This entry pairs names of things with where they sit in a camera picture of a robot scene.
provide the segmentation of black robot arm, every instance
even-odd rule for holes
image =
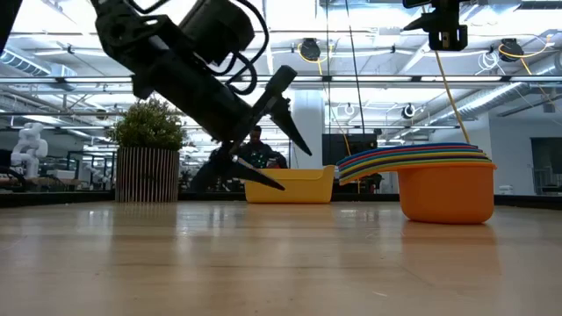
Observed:
[[[246,0],[238,1],[251,6]],[[297,146],[311,154],[292,120],[290,100],[282,95],[297,75],[292,68],[281,67],[254,106],[237,95],[248,94],[256,87],[252,61],[260,54],[248,61],[240,53],[255,36],[242,9],[228,0],[198,0],[185,19],[175,25],[168,16],[139,13],[150,13],[165,0],[146,10],[133,1],[91,2],[96,9],[96,28],[104,51],[134,73],[134,95],[144,99],[158,92],[221,142],[219,152],[210,160],[210,175],[238,177],[283,189],[259,171],[233,160],[252,127],[268,114]],[[235,59],[244,63],[234,77],[245,68],[250,70],[252,83],[244,91],[219,82],[214,77],[218,73],[208,66],[220,65],[230,54],[232,60],[227,70],[232,69]]]

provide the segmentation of wooden surface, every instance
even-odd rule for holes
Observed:
[[[560,315],[562,212],[397,204],[0,210],[0,315]]]

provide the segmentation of ceiling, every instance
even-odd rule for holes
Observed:
[[[148,7],[154,1],[137,0],[137,3],[142,7]],[[194,0],[171,0],[155,14],[166,14],[175,23],[179,23],[194,2]],[[320,71],[323,75],[354,75],[356,66],[358,75],[440,74],[435,55],[427,45],[427,34],[422,31],[401,31],[404,25],[420,17],[422,13],[420,9],[404,9],[401,1],[387,0],[371,4],[372,1],[352,0],[348,18],[345,6],[342,5],[344,1],[330,0],[328,20],[325,6],[320,5],[326,1],[250,0],[250,2],[265,16],[270,28],[271,54],[264,54],[256,62],[258,75],[272,75],[282,65],[291,66],[299,72],[299,75],[319,75]],[[541,51],[545,47],[546,35],[552,35],[548,47],[542,54],[527,59],[529,64],[557,52],[562,46],[562,35],[558,32],[560,29],[558,11],[515,10],[521,2],[516,0],[491,0],[486,3],[493,5],[478,4],[484,2],[473,1],[472,4],[475,5],[464,5],[461,10],[461,20],[469,26],[469,46],[461,53],[441,54],[444,71],[448,75],[496,75],[500,69],[511,74],[522,70],[519,62],[498,61],[490,69],[486,69],[483,65],[486,51],[490,47],[497,48],[504,38],[517,39],[525,53],[531,54]],[[263,43],[263,33],[257,18],[246,8],[243,9],[250,16],[257,30],[256,37],[244,52],[248,57],[252,57]],[[25,0],[8,44],[22,50],[30,58],[65,65],[79,76],[130,75],[126,68],[106,56],[101,49],[94,25],[95,18],[96,14],[88,0]],[[349,25],[353,29],[352,37],[349,36]],[[299,56],[297,47],[304,38],[317,39],[324,56],[331,52],[328,61],[321,64],[321,70],[317,63],[306,62]],[[29,76],[6,65],[0,65],[0,75]],[[11,86],[11,88],[27,93],[41,89],[41,87],[25,85]],[[95,89],[103,90],[104,86],[98,85]],[[309,89],[323,90],[324,87],[318,84]],[[461,96],[469,91],[457,89],[453,94]],[[50,96],[40,94],[36,97],[62,108],[63,96],[56,92],[57,90],[53,90]],[[244,99],[253,104],[262,92],[262,89],[258,89]],[[446,98],[443,88],[362,88],[360,92],[365,124],[395,124],[401,120],[400,110],[406,104],[423,108],[429,115],[433,110],[437,110],[431,107],[431,101]],[[291,97],[292,89],[286,94]],[[329,95],[330,100],[325,99],[326,113],[330,112],[328,106],[331,105],[335,114],[333,120],[352,126],[360,124],[360,117],[357,116],[356,88],[332,88]],[[130,93],[96,94],[80,100],[82,96],[81,94],[67,95],[67,102],[76,103],[74,111],[99,109],[126,111],[127,107],[135,101],[135,97]],[[514,117],[525,115],[524,113],[527,112],[520,112]],[[114,119],[85,118],[86,123],[98,126],[110,125]],[[188,125],[196,125],[188,118],[185,120]],[[83,125],[84,121],[74,119],[71,123]],[[271,125],[267,119],[263,124]],[[101,137],[101,132],[82,131],[81,133]],[[196,140],[203,152],[210,151],[208,149],[216,146],[202,132],[192,132],[191,137]],[[264,137],[271,139],[270,142],[277,146],[279,151],[286,151],[284,148],[288,148],[286,137],[276,129],[266,130]]]

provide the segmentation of yellow bowl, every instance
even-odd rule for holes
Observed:
[[[281,183],[285,190],[276,190],[260,183],[246,182],[249,203],[326,204],[332,199],[335,166],[324,169],[261,169]]]

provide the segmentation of white pillar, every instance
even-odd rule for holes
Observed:
[[[292,105],[292,119],[313,153],[304,153],[292,145],[292,169],[321,169],[322,132],[324,130],[324,97],[321,90],[296,90]]]

